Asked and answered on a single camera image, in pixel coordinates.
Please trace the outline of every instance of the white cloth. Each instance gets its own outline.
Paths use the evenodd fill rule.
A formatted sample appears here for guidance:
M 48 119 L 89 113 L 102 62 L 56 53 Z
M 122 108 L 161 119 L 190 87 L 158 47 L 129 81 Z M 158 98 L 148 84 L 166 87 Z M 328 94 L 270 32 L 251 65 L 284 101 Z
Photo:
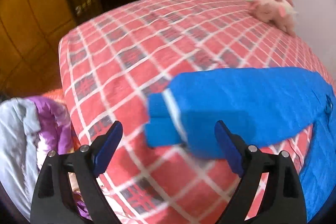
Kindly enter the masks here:
M 38 177 L 35 104 L 14 98 L 0 104 L 0 181 L 18 210 L 29 220 Z

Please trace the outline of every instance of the pink plush toy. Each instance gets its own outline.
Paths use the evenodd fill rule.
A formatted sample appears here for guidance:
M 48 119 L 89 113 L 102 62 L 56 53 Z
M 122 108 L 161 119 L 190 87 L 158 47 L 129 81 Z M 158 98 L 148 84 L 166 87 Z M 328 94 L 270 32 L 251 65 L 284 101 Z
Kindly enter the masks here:
M 251 15 L 264 23 L 272 20 L 282 31 L 295 37 L 294 19 L 296 14 L 292 0 L 247 0 Z

